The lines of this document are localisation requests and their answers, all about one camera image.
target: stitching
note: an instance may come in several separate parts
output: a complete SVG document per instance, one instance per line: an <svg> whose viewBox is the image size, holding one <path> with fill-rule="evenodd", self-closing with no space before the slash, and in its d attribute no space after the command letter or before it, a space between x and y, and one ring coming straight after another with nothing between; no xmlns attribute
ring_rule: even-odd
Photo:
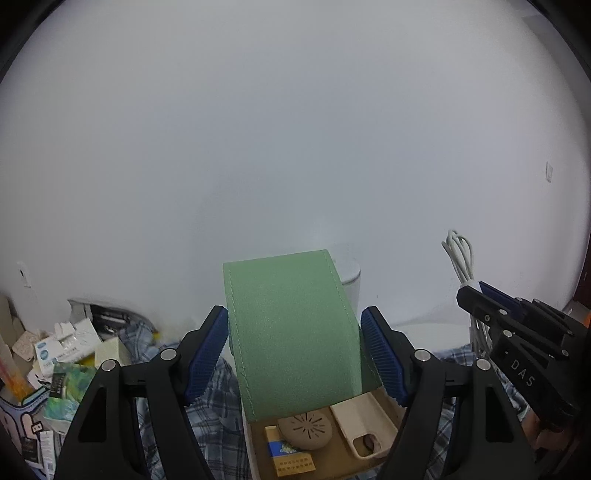
<svg viewBox="0 0 591 480"><path fill-rule="evenodd" d="M242 346L240 345L240 335L238 334L238 320L236 319L236 301L234 300L234 290L232 288L232 273L228 267L228 283L230 285L230 298L232 299L232 313L234 315L234 322L236 326L236 341L238 343L238 350L240 351L240 363L242 365L242 376L244 377L244 384L246 386L246 396L248 397L248 403L251 406L252 415L255 415L255 409L252 405L251 391L248 388L248 380L246 379L246 368L244 367L244 357L242 356Z"/></svg>
<svg viewBox="0 0 591 480"><path fill-rule="evenodd" d="M332 276L333 282L335 283L335 289L336 289L336 292L339 294L340 302L343 304L343 310L344 310L344 311L345 311L345 313L347 314L347 317L349 318L349 320L351 320L353 323L357 323L357 319L352 319L352 318L351 318L350 309L348 309L348 308L347 308L347 305L345 305L345 301L343 300L343 296L340 294L340 290L339 290L339 286L338 286L338 284L337 284L337 282L336 282L335 274L334 274L334 272L333 272L333 269L332 269L332 268L330 268L330 263L329 263L329 260L328 260L328 258L327 258L327 256L328 256L328 252L322 252L322 256L324 257L324 260L326 261L326 265L327 265L327 266L328 266L328 268L329 268L330 275ZM365 355L365 349L363 348L363 346L362 346L362 345L360 345L360 346L361 346L361 353L362 353L362 355L363 355L363 359L364 359L364 360L365 360L365 362L367 363L367 365L368 365L368 367L369 367L369 370L371 371L372 375L374 376L374 379L375 379L375 380L378 380L378 379L379 379L379 377L377 376L377 374L376 374L376 372L374 371L374 369L373 369L373 368L371 368L371 365L370 365L370 363L369 363L369 361L368 361L368 359L367 359L367 356Z"/></svg>

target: bundled white cord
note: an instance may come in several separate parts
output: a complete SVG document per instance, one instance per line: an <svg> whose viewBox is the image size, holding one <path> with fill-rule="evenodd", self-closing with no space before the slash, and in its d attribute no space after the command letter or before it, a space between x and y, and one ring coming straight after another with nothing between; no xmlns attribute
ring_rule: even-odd
<svg viewBox="0 0 591 480"><path fill-rule="evenodd" d="M478 281L474 280L474 253L468 239L459 235L455 230L449 230L445 242L441 242L443 249L449 255L461 287L470 285L472 288L482 291ZM472 350L478 357L489 357L492 350L491 337L488 327L480 320L470 315L470 341Z"/></svg>

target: blue and yellow box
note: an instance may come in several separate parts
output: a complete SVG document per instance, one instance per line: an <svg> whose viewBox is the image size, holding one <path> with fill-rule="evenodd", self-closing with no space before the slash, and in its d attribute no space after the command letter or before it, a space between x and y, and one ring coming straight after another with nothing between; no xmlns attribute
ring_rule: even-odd
<svg viewBox="0 0 591 480"><path fill-rule="evenodd" d="M265 434L277 476L295 475L316 470L312 455L287 443L279 428L276 426L265 427Z"/></svg>

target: green object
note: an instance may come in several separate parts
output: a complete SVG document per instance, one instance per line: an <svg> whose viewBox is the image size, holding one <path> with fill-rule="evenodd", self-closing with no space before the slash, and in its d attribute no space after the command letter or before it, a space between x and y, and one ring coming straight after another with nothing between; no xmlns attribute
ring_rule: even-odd
<svg viewBox="0 0 591 480"><path fill-rule="evenodd" d="M247 421L316 410L381 385L326 250L223 265Z"/></svg>
<svg viewBox="0 0 591 480"><path fill-rule="evenodd" d="M43 411L43 417L53 430L67 433L95 373L95 367L61 362L55 364L49 398Z"/></svg>

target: silver screw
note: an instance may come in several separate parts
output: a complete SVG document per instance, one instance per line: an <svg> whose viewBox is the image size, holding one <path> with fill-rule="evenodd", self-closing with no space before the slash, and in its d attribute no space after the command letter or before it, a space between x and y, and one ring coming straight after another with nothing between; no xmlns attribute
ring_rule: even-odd
<svg viewBox="0 0 591 480"><path fill-rule="evenodd" d="M105 360L102 365L100 366L105 372L110 372L111 370L113 370L115 367L117 366L117 364L115 363L115 360Z"/></svg>
<svg viewBox="0 0 591 480"><path fill-rule="evenodd" d="M176 356L177 351L174 348L167 348L166 350L163 350L160 354L160 358L162 360L172 360Z"/></svg>
<svg viewBox="0 0 591 480"><path fill-rule="evenodd" d="M478 360L476 360L476 366L480 368L480 370L484 370L485 372L491 369L491 363L488 360L485 360L484 358L479 358Z"/></svg>
<svg viewBox="0 0 591 480"><path fill-rule="evenodd" d="M426 362L427 360L431 359L431 354L426 350L417 350L414 352L414 357L421 362Z"/></svg>

